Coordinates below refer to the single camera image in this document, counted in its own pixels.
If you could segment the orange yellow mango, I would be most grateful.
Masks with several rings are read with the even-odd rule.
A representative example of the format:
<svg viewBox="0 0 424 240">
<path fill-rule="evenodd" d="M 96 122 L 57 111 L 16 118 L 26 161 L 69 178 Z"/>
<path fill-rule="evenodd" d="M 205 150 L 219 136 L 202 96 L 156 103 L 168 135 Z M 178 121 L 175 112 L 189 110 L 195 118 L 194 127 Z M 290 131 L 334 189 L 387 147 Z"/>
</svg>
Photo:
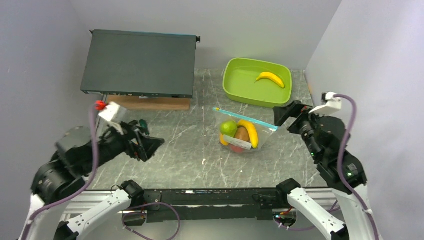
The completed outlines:
<svg viewBox="0 0 424 240">
<path fill-rule="evenodd" d="M 219 134 L 219 141 L 223 146 L 228 146 L 229 143 L 227 141 L 225 141 L 224 139 L 224 135 L 222 133 Z"/>
</svg>

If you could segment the green lime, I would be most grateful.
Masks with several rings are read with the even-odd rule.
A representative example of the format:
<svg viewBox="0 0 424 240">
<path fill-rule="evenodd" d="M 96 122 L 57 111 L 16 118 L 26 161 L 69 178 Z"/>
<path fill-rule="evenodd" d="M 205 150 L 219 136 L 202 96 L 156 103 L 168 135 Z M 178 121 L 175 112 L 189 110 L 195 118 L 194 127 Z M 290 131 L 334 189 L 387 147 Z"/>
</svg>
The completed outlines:
<svg viewBox="0 0 424 240">
<path fill-rule="evenodd" d="M 220 133 L 229 137 L 234 137 L 238 130 L 238 125 L 234 120 L 223 121 L 219 126 Z"/>
</svg>

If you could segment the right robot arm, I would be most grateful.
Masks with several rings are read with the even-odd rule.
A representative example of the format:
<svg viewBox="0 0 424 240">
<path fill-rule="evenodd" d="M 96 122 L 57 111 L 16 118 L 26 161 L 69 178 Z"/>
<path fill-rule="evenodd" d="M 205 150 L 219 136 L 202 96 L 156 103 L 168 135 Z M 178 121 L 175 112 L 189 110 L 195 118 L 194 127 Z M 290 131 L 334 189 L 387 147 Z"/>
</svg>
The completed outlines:
<svg viewBox="0 0 424 240">
<path fill-rule="evenodd" d="M 291 134 L 299 135 L 313 162 L 336 197 L 343 220 L 338 220 L 313 200 L 301 185 L 290 178 L 276 186 L 275 200 L 303 214 L 328 240 L 379 240 L 381 235 L 368 200 L 367 177 L 361 162 L 346 150 L 350 125 L 333 113 L 339 111 L 339 97 L 312 107 L 296 100 L 274 107 L 274 123 L 280 127 L 289 118 Z"/>
</svg>

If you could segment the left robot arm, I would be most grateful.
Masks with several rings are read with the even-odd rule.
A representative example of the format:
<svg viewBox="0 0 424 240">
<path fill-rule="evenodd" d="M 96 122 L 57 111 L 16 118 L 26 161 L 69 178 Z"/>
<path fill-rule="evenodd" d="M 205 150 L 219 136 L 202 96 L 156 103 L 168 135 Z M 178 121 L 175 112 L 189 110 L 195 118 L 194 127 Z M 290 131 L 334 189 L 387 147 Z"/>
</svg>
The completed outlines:
<svg viewBox="0 0 424 240">
<path fill-rule="evenodd" d="M 146 162 L 165 142 L 147 135 L 147 129 L 134 122 L 122 122 L 120 126 L 121 131 L 109 127 L 100 136 L 94 123 L 90 128 L 75 127 L 55 144 L 51 160 L 34 176 L 22 240 L 82 239 L 108 216 L 143 205 L 144 190 L 133 180 L 127 180 L 106 201 L 79 217 L 61 221 L 70 201 L 91 185 L 99 166 L 122 153 Z"/>
</svg>

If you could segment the red apple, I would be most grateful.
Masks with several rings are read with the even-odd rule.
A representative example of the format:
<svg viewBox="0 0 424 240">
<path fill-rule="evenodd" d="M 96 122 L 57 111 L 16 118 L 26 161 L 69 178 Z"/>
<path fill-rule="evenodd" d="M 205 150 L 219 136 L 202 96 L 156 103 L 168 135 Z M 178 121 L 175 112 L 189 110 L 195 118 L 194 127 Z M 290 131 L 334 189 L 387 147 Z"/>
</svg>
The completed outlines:
<svg viewBox="0 0 424 240">
<path fill-rule="evenodd" d="M 245 151 L 245 149 L 238 147 L 238 146 L 235 146 L 235 145 L 230 145 L 230 149 L 233 152 L 238 153 L 238 154 L 243 153 Z"/>
</svg>

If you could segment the brown kiwi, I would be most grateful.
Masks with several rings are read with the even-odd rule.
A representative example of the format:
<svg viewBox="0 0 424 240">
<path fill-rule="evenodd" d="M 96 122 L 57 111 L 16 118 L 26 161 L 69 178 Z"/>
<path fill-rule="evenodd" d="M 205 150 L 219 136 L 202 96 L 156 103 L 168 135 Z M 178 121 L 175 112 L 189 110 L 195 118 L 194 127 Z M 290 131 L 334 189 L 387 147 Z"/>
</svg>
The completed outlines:
<svg viewBox="0 0 424 240">
<path fill-rule="evenodd" d="M 244 142 L 248 142 L 248 143 L 250 142 L 249 132 L 243 126 L 240 126 L 240 127 L 237 128 L 237 131 L 234 135 L 234 138 L 241 140 L 241 141 L 244 141 Z"/>
</svg>

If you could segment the clear zip top bag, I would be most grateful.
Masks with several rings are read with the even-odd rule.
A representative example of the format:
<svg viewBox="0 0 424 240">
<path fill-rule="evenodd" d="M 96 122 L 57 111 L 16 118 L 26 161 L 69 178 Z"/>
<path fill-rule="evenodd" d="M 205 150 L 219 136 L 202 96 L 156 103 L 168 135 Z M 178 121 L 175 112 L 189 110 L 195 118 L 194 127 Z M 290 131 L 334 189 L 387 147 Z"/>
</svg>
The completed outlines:
<svg viewBox="0 0 424 240">
<path fill-rule="evenodd" d="M 262 149 L 278 127 L 261 120 L 223 110 L 212 108 L 221 146 L 242 154 Z"/>
</svg>

